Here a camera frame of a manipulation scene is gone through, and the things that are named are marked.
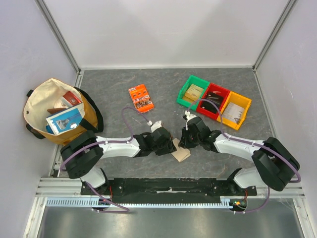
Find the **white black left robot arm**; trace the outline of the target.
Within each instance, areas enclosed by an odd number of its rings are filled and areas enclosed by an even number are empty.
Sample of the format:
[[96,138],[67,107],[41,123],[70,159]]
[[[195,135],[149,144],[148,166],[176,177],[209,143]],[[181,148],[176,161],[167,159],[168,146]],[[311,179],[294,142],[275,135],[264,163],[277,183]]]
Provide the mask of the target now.
[[164,127],[127,138],[104,138],[86,131],[62,147],[60,170],[66,171],[70,179],[81,179],[102,195],[107,193],[109,183],[103,169],[97,167],[99,160],[146,157],[151,153],[161,156],[175,151],[171,134]]

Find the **beige card holder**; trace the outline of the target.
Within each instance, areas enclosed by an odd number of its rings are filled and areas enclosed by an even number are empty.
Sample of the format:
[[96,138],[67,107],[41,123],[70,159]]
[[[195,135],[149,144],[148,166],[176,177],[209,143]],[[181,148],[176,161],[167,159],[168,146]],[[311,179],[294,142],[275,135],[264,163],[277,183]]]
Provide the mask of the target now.
[[179,147],[179,142],[180,142],[179,139],[177,139],[177,138],[173,139],[173,144],[176,148],[176,151],[172,152],[171,154],[178,162],[182,162],[185,159],[187,159],[188,157],[190,157],[191,153],[190,153],[189,149]]

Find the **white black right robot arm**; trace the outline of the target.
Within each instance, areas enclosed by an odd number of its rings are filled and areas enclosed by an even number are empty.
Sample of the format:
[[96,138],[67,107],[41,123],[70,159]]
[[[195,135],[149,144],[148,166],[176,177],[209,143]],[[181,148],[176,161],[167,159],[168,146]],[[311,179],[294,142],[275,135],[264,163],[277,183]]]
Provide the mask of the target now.
[[201,146],[206,151],[230,154],[254,163],[253,167],[238,168],[230,175],[226,187],[232,195],[238,195],[250,186],[267,186],[282,191],[298,174],[300,164],[274,137],[265,141],[248,140],[221,130],[210,130],[200,117],[193,114],[184,115],[184,119],[186,124],[182,128],[180,147]]

